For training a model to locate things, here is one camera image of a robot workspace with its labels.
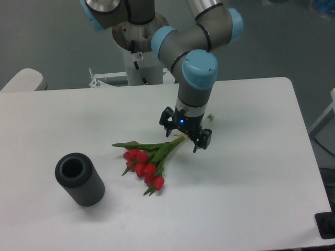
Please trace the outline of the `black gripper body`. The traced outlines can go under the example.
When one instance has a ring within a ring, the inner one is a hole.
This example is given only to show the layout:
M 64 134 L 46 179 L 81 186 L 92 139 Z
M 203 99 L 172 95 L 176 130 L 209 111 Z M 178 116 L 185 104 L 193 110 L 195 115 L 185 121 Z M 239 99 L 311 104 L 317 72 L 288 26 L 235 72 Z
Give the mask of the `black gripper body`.
M 192 141 L 193 136 L 199 131 L 200 128 L 203 128 L 201 126 L 203 117 L 204 113 L 196 117 L 191 117 L 186 114 L 186 110 L 183 108 L 180 110 L 175 108 L 175 110 L 173 110 L 171 107 L 166 107 L 161 114 L 159 124 L 164 126 L 164 128 L 168 125 L 172 125 L 173 130 L 178 129 L 179 131 L 188 135 Z

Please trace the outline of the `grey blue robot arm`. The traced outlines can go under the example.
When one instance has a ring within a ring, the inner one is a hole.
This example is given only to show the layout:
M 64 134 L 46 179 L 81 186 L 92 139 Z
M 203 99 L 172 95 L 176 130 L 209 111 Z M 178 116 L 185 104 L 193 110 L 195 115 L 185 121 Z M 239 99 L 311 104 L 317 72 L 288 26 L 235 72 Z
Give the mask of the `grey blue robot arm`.
M 213 50 L 238 39 L 244 31 L 241 14 L 222 1 L 188 1 L 195 25 L 180 32 L 155 11 L 154 1 L 81 1 L 97 31 L 111 29 L 123 53 L 130 86 L 161 84 L 167 69 L 179 85 L 175 108 L 166 108 L 160 125 L 167 134 L 177 129 L 206 149 L 212 131 L 202 119 L 217 79 Z

